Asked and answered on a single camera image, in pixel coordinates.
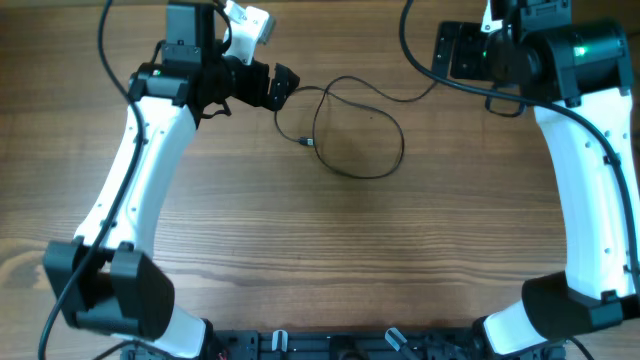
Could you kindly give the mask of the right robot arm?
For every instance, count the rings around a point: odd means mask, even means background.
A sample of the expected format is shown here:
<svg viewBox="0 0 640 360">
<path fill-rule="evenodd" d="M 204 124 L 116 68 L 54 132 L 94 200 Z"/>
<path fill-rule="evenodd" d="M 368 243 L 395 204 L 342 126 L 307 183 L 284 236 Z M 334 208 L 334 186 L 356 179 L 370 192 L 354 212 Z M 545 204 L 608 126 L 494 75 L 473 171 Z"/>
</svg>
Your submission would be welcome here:
<svg viewBox="0 0 640 360">
<path fill-rule="evenodd" d="M 439 25 L 430 78 L 532 110 L 557 182 L 567 259 L 519 300 L 479 319 L 467 354 L 536 355 L 639 316 L 639 191 L 632 65 L 612 19 L 576 24 L 568 1 L 491 1 L 479 23 Z"/>
</svg>

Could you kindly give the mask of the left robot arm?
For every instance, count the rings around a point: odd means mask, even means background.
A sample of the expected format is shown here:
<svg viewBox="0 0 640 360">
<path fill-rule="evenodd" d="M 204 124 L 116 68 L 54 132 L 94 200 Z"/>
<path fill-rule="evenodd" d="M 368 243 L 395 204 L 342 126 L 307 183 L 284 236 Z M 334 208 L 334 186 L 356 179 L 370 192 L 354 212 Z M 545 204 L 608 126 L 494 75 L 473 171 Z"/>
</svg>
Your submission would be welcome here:
<svg viewBox="0 0 640 360">
<path fill-rule="evenodd" d="M 172 282 L 153 261 L 154 239 L 177 165 L 208 107 L 228 115 L 235 98 L 277 112 L 298 87 L 288 67 L 254 57 L 274 26 L 268 12 L 233 1 L 167 5 L 165 38 L 119 86 L 126 128 L 101 192 L 73 239 L 46 248 L 52 318 L 161 358 L 227 357 L 211 323 L 176 304 Z"/>
</svg>

